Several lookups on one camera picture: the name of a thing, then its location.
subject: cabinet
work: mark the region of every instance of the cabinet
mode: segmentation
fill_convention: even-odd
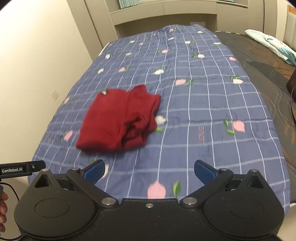
[[[113,24],[118,25],[121,23],[127,23],[138,19],[162,16],[164,14],[165,12],[163,10],[162,2],[153,2],[124,8],[122,10],[115,11],[110,15]]]
[[[218,31],[244,34],[248,29],[248,9],[217,3]]]
[[[213,1],[164,1],[165,15],[169,14],[217,14],[216,2]]]

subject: folded clothing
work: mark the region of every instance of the folded clothing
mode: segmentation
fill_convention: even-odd
[[[157,128],[155,112],[160,95],[145,85],[131,91],[108,89],[99,93],[83,120],[76,147],[82,151],[112,152],[138,148]]]

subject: finger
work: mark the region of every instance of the finger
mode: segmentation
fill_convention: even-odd
[[[0,223],[6,223],[7,217],[6,215],[0,215]]]
[[[6,192],[3,192],[3,193],[2,193],[1,200],[3,200],[3,201],[8,200],[8,195],[7,195]]]
[[[8,208],[7,208],[6,203],[1,200],[0,201],[0,213],[5,214],[5,213],[7,213],[7,210],[8,210]]]
[[[5,226],[4,224],[0,223],[0,232],[4,233],[5,232]]]

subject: label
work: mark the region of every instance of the label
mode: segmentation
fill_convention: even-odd
[[[1,175],[13,175],[18,173],[23,173],[24,167],[18,166],[18,167],[4,167],[1,168]]]

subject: blue plaid bedspread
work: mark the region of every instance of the blue plaid bedspread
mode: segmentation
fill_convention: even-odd
[[[149,135],[147,145],[104,155],[76,149],[83,118],[97,93],[140,84],[161,95],[161,130]],[[199,25],[166,26],[107,45],[49,123],[33,157],[40,159],[53,173],[103,159],[108,171],[96,186],[119,200],[147,198],[156,181],[165,187],[166,198],[174,197],[177,181],[178,197],[188,195],[203,185],[194,175],[197,159],[237,174],[254,168],[285,211],[289,209],[286,162],[264,100],[232,52]]]

